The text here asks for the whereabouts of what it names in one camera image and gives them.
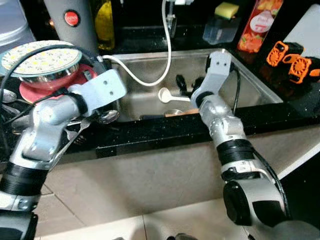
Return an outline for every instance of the tile floor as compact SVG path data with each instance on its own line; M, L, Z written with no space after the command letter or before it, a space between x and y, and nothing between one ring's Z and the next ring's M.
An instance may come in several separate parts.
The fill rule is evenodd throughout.
M245 240L242 227L226 216L222 199L176 207L106 224L85 227L36 240L166 240L186 233L198 240Z

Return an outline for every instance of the white ladle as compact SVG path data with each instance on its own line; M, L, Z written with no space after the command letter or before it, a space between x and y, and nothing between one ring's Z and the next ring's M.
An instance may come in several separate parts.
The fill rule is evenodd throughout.
M190 98L182 96L172 96L170 90L166 87L163 87L158 92L158 98L164 104L167 104L170 101L183 101L190 102Z

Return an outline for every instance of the kitchen sink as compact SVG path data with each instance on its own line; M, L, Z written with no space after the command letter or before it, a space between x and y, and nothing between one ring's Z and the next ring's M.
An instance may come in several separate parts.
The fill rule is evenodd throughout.
M172 112L185 112L194 107L190 102L170 101L162 103L158 99L158 92L166 87L174 96L180 96L180 89L176 84L176 76L182 75L187 84L187 90L192 91L192 84L199 77L206 76L207 57L214 51L223 51L230 54L226 49L201 49L189 51L173 51L171 67L166 78L158 85L147 87L138 84L117 63L113 68L119 74L127 87L127 95L117 102L117 108L121 112L121 121L134 121L142 116L161 116ZM167 52L119 54L115 55L141 80L154 82L162 75L166 67ZM241 88L238 108L282 103L283 101L266 85L264 85L242 63L232 56L232 62L239 69L241 75ZM233 71L224 82L219 91L220 96L230 105L233 105L237 88L237 74Z

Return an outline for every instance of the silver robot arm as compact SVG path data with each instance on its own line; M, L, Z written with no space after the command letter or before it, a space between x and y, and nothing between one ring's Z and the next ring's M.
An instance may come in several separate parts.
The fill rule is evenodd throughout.
M83 85L70 86L68 92L33 109L30 126L9 159L0 181L0 239L33 239L37 216L32 211L49 170L60 159L63 129L71 119L90 117L95 109L122 98L127 90L117 71L111 69Z
M231 56L210 55L210 67L191 102L199 108L221 162L225 181L223 199L228 217L244 226L250 240L314 240L318 229L301 221L290 221L284 197L268 168L255 157L241 120L218 95L230 71Z

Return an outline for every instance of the bottle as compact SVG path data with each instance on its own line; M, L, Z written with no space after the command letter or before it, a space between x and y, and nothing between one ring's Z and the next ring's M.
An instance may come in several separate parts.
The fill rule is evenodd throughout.
M111 50L115 47L111 0L93 0L91 4L98 47L101 50Z
M249 53L259 52L269 29L274 23L283 0L256 0L237 48Z

